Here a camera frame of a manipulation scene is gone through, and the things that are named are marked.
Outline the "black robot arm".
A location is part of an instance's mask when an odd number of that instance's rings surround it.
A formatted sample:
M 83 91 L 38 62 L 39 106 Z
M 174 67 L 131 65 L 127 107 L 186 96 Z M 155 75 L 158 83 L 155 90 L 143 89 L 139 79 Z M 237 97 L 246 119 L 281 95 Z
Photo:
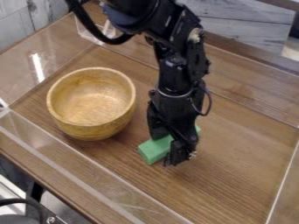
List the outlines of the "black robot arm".
M 193 10 L 175 0 L 102 0 L 103 11 L 122 34 L 111 38 L 98 28 L 79 0 L 65 0 L 85 28 L 110 45 L 143 35 L 159 65 L 157 88 L 149 93 L 147 123 L 154 140 L 171 137 L 165 165 L 178 165 L 197 155 L 201 135 L 197 118 L 211 112 L 211 91 L 205 76 L 206 33 Z

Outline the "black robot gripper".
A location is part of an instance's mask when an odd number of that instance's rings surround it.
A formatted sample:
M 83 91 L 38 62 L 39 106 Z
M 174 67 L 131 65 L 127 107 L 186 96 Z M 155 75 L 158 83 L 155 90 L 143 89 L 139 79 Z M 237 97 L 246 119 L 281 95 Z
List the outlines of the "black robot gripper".
M 147 109 L 147 123 L 154 140 L 169 136 L 169 150 L 163 165 L 177 166 L 197 155 L 199 135 L 197 134 L 195 120 L 205 116 L 202 111 L 206 95 L 206 85 L 190 87 L 178 92 L 158 86 L 150 91 Z

